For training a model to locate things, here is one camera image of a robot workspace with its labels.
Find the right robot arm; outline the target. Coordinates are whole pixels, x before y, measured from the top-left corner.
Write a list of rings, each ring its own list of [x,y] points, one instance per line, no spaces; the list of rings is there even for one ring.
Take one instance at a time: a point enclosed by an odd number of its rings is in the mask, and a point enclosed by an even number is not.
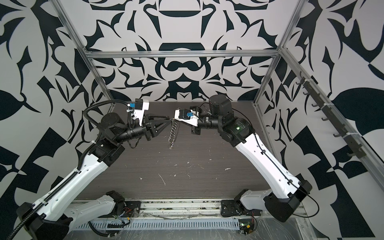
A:
[[[202,129],[217,130],[220,137],[243,154],[269,185],[265,192],[245,190],[237,196],[244,210],[268,211],[285,222],[294,215],[301,202],[309,197],[312,185],[291,174],[264,145],[253,125],[245,117],[235,116],[231,101],[224,95],[209,98],[209,111],[201,106],[182,110],[176,117],[192,126],[192,133]]]

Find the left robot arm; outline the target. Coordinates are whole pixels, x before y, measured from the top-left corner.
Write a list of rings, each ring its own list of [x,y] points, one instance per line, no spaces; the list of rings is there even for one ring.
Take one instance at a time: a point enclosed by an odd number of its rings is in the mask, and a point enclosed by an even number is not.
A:
[[[96,126],[98,140],[81,155],[78,166],[57,186],[31,203],[17,209],[20,223],[8,236],[25,229],[34,240],[62,240],[74,228],[100,216],[123,214],[125,199],[116,191],[80,207],[70,207],[72,201],[102,172],[110,167],[125,150],[123,143],[145,137],[150,140],[159,135],[171,120],[167,116],[147,115],[143,120],[125,124],[117,113],[105,115]]]

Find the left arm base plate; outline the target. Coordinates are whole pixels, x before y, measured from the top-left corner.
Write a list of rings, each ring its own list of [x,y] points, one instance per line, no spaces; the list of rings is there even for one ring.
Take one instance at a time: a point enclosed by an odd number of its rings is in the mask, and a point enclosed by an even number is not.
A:
[[[141,201],[124,201],[116,204],[114,215],[121,218],[137,216],[141,211]]]

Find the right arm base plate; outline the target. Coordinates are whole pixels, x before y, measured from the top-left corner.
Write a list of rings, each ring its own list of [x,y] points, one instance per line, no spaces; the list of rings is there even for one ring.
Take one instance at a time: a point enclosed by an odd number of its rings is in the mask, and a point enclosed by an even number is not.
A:
[[[246,209],[240,201],[221,200],[221,216],[224,218],[253,215],[254,212]]]

